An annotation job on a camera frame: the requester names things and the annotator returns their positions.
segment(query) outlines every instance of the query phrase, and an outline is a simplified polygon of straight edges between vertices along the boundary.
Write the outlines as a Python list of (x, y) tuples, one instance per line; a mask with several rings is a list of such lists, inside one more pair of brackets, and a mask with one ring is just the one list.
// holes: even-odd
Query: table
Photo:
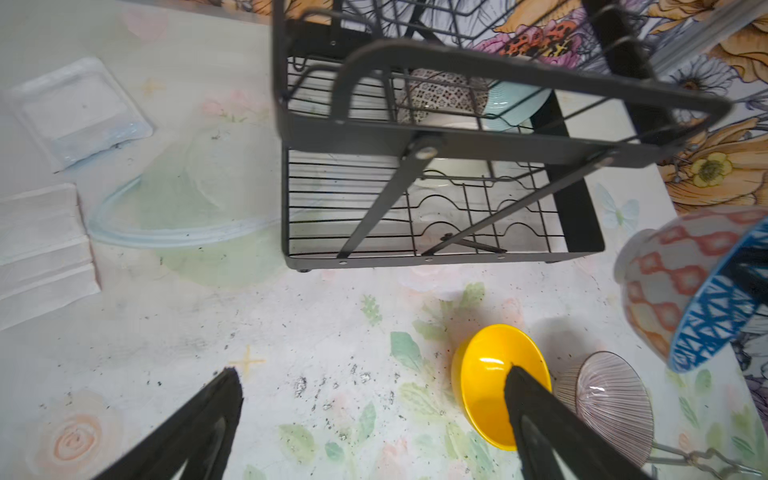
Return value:
[[(95, 55), (156, 127), (51, 174), (0, 105), (0, 191), (73, 182), (86, 218), (201, 106), (244, 96), (266, 115), (270, 102), (265, 25), (40, 0), (4, 7), (0, 31), (0, 87)], [(655, 166), (587, 182), (618, 208), (638, 200), (637, 229), (675, 215)], [(615, 215), (594, 202), (601, 221)], [(234, 366), (245, 400), (225, 478), (520, 478), (517, 455), (484, 443), (450, 394), (453, 349), (494, 323), (530, 335), (555, 380), (588, 353), (621, 355), (650, 392), (659, 443), (714, 446), (768, 471), (732, 352), (678, 376), (632, 333), (612, 280), (630, 231), (606, 225), (604, 253), (563, 263), (309, 273), (284, 266), (271, 230), (227, 246), (252, 251), (245, 265), (94, 242), (100, 294), (0, 332), (0, 477), (90, 478)], [(663, 466), (660, 478), (709, 476)]]

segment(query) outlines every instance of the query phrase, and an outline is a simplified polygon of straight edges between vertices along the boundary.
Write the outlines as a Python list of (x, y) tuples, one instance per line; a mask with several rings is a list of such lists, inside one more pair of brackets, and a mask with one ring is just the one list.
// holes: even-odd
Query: blue triangle pattern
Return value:
[[(768, 217), (748, 234), (742, 247), (768, 249)], [(752, 270), (768, 280), (768, 269)], [(722, 271), (715, 272), (691, 300), (677, 327), (669, 367), (680, 373), (698, 367), (739, 333), (758, 306)]]

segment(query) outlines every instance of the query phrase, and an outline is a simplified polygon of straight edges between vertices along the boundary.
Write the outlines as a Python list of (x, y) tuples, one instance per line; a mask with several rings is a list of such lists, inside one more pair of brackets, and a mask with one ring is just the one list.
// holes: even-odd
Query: peach rose print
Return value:
[(91, 478), (129, 446), (120, 413), (100, 395), (88, 390), (68, 394), (27, 428), (10, 478)]

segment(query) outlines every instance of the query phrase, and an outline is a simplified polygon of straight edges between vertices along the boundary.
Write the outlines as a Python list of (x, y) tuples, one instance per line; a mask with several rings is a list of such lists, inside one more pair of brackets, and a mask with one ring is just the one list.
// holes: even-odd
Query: light blue bowl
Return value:
[[(509, 81), (497, 83), (488, 92), (488, 103), (485, 105), (485, 115), (497, 115), (529, 95), (534, 94), (540, 87), (526, 84), (516, 84)], [(547, 88), (537, 93), (499, 118), (483, 119), (483, 127), (493, 131), (505, 131), (528, 120), (547, 101), (551, 89)]]

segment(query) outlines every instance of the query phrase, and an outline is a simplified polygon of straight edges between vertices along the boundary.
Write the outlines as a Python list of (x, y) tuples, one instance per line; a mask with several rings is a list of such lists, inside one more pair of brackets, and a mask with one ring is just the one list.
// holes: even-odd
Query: black metal dish rack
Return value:
[[(583, 0), (587, 20), (559, 40), (576, 34), (597, 40), (597, 51), (576, 69), (473, 50), (490, 28), (462, 26), (491, 0), (468, 1), (334, 0), (333, 10), (309, 8), (287, 20), (283, 0), (274, 2), (273, 90), (289, 267), (555, 262), (600, 252), (584, 176), (676, 154), (730, 109), (722, 98), (655, 81), (627, 13), (611, 0)], [(535, 1), (518, 0), (503, 15)], [(442, 26), (427, 21), (440, 15)], [(325, 23), (312, 22), (318, 18)], [(414, 105), (413, 85), (441, 84), (414, 75), (424, 68), (463, 76), (459, 88), (469, 92), (473, 111)], [(503, 112), (484, 113), (477, 97), (499, 81), (538, 87), (508, 110), (546, 89), (552, 93), (529, 125), (490, 131), (484, 122)], [(564, 115), (555, 91), (591, 97)], [(634, 134), (609, 141), (568, 136), (566, 122), (609, 101), (624, 102)], [(406, 121), (397, 121), (399, 111), (407, 112)], [(460, 115), (477, 128), (419, 124), (417, 111)], [(678, 122), (676, 111), (696, 112), (699, 120)], [(483, 171), (446, 174), (442, 158), (479, 162)]]

